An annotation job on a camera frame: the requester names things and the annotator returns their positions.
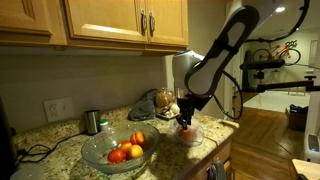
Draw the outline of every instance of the small white container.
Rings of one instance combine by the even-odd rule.
[[[109,130],[109,125],[108,125],[108,120],[107,119],[101,119],[100,120],[100,131],[108,131]]]

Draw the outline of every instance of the electrical outlet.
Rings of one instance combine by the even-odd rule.
[[[54,122],[74,116],[71,97],[43,101],[48,122]]]

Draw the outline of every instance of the cup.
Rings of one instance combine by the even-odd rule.
[[[99,110],[86,111],[86,124],[88,134],[96,134],[99,132],[100,112]]]

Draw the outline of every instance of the ceiling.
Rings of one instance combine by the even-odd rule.
[[[287,34],[297,23],[301,15],[300,7],[304,0],[283,0],[280,6],[286,9],[281,13],[274,13],[250,38],[276,38]],[[299,31],[320,27],[320,0],[310,0],[307,15]]]

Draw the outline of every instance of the bicycle wheel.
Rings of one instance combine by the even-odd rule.
[[[279,59],[283,59],[285,61],[286,66],[295,65],[300,61],[301,54],[298,50],[288,49],[288,53],[286,51],[283,51],[279,56]]]
[[[267,49],[258,49],[253,53],[253,61],[267,61],[271,57],[271,54]]]

